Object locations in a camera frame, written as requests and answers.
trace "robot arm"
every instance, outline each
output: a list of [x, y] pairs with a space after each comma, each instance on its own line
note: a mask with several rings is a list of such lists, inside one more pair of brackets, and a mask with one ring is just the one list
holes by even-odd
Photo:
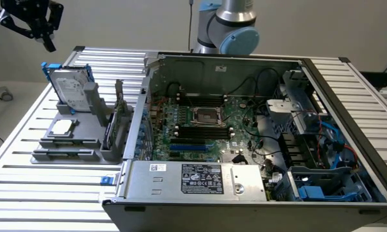
[[[59, 29], [63, 5], [52, 0], [1, 0], [3, 11], [0, 13], [0, 24], [12, 31], [31, 39], [41, 42], [45, 50], [56, 51], [52, 38], [53, 31]], [[51, 9], [51, 16], [47, 20], [47, 10]], [[12, 19], [19, 18], [29, 26], [29, 30], [20, 28]]]
[[252, 0], [203, 0], [195, 53], [248, 55], [259, 43]]

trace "cpu socket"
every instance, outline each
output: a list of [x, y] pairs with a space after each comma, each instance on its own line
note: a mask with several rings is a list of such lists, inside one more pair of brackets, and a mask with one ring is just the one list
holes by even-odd
[[220, 125], [220, 108], [194, 108], [194, 122], [199, 124]]

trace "white wall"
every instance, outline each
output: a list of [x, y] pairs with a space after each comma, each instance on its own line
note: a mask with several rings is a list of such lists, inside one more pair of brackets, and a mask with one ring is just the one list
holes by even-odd
[[[188, 0], [59, 0], [57, 51], [0, 26], [0, 80], [44, 81], [40, 63], [64, 62], [76, 45], [187, 49]], [[387, 0], [255, 0], [260, 54], [351, 59], [387, 65]], [[194, 10], [196, 41], [198, 12]]]

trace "floor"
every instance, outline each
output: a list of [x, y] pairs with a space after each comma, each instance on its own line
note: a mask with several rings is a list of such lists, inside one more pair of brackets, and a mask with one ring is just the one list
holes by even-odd
[[5, 139], [36, 101], [48, 83], [0, 81], [13, 94], [12, 101], [0, 100], [0, 137]]

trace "red cable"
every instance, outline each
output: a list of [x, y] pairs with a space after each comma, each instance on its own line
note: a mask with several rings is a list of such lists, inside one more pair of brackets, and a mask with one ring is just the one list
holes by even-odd
[[347, 146], [346, 144], [345, 144], [345, 148], [349, 149], [353, 152], [353, 154], [354, 154], [354, 162], [355, 162], [355, 165], [358, 167], [358, 156], [357, 156], [355, 150], [350, 146]]

